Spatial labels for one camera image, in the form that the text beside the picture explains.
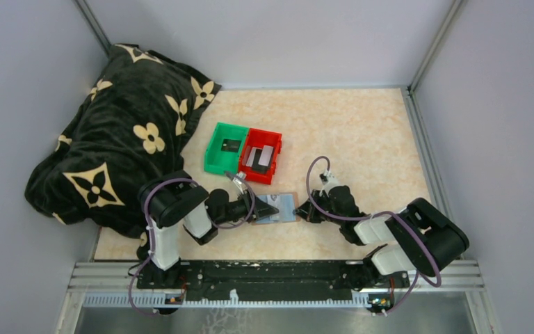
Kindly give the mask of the brown leather card holder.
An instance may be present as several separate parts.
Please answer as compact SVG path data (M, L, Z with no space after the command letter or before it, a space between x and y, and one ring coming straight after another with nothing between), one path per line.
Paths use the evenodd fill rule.
M260 219L253 220L253 225L291 223L300 220L296 214L296 208L299 206L296 192L264 194L258 195L257 198Z

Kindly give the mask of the white VIP card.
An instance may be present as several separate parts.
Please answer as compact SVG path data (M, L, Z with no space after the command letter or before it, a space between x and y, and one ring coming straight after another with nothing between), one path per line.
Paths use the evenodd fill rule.
M294 220L296 202L292 193L265 194L259 195L259 198L278 210L278 213L270 217L271 220Z

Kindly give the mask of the silver credit card black stripe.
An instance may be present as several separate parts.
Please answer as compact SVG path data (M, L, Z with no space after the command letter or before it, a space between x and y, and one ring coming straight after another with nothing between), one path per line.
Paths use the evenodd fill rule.
M262 161L272 159L274 155L274 147L265 145L263 147L254 147L249 146L245 149L245 154L243 158L243 166L250 167L254 156L260 156Z

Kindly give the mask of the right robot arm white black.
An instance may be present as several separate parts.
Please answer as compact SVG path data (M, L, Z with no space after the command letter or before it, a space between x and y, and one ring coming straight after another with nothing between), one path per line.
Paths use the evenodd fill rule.
M417 270L435 277L469 248L466 234L424 198L416 198L397 213L372 216L359 210L346 185L313 190L295 214L310 223L329 221L356 246L376 245L364 267L364 279L383 286L398 271Z

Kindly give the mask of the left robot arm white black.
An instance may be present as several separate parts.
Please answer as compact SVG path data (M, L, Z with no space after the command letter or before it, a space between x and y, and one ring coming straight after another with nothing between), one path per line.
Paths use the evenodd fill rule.
M224 189L207 191L184 170L153 179L139 189L149 246L143 264L155 267L153 278L162 287L174 287L181 278L179 224L199 245L205 245L219 230L279 214L278 208L255 194L245 173L227 171L225 176L238 187L234 201Z

